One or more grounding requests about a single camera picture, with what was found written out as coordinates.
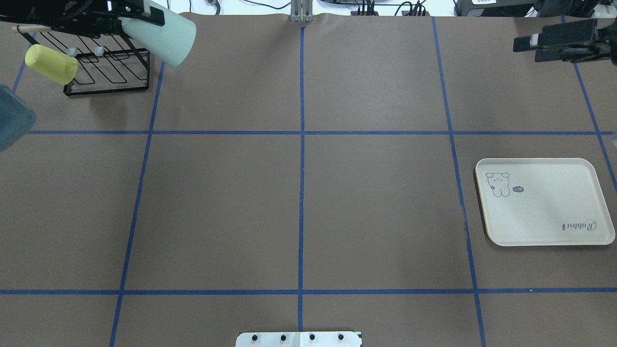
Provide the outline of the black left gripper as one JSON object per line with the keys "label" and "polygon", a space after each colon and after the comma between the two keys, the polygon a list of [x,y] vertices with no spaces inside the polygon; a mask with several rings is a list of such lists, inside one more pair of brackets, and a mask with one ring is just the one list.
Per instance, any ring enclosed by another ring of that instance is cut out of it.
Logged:
{"label": "black left gripper", "polygon": [[2,0],[0,17],[3,22],[94,38],[119,35],[121,21],[130,19],[165,25],[164,11],[146,11],[143,0]]}

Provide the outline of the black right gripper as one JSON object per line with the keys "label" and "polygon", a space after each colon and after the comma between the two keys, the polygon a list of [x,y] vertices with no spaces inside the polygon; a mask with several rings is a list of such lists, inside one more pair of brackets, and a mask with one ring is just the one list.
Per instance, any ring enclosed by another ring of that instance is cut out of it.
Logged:
{"label": "black right gripper", "polygon": [[538,17],[569,17],[544,26],[540,33],[513,40],[513,52],[536,50],[536,62],[616,63],[616,2],[614,0],[536,0]]}

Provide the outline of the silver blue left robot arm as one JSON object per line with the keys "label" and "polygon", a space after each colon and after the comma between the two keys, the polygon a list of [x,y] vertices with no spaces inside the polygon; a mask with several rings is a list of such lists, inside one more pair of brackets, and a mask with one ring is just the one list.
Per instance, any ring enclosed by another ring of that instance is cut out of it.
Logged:
{"label": "silver blue left robot arm", "polygon": [[[137,24],[163,28],[169,19],[165,9],[148,0],[3,0],[1,20],[16,24],[16,31],[29,39],[26,28],[58,31],[77,37],[117,36],[129,46],[147,71],[150,61],[143,59],[145,49],[132,44],[134,36],[126,26]],[[25,64],[49,79],[68,86],[79,58],[66,55],[31,41]],[[4,151],[28,132],[36,121],[35,112],[6,85],[1,86],[1,149]]]}

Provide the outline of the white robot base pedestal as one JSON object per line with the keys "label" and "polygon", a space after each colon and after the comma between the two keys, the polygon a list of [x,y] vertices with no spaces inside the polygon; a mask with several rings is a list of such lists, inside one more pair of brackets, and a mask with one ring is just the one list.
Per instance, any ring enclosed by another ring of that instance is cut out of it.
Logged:
{"label": "white robot base pedestal", "polygon": [[236,347],[362,347],[361,332],[245,332],[237,336]]}

